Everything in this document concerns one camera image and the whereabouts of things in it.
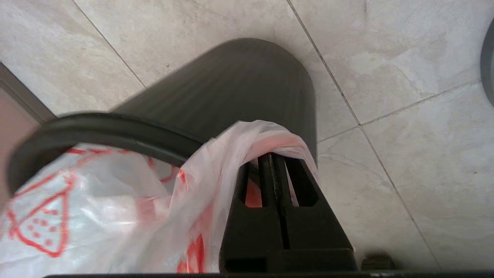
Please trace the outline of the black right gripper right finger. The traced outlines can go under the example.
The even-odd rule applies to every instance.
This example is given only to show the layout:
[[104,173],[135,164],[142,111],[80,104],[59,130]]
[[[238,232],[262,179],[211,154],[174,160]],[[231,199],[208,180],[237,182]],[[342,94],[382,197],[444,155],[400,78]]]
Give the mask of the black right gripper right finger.
[[276,271],[356,271],[351,243],[301,159],[275,155],[283,248]]

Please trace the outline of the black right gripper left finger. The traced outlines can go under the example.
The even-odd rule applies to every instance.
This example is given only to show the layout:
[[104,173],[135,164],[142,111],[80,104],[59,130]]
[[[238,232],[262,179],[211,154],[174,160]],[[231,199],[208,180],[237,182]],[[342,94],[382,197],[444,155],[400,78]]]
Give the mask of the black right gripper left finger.
[[265,154],[258,162],[261,207],[246,205],[249,166],[242,165],[220,248],[221,273],[266,273],[269,256],[286,248],[285,158]]

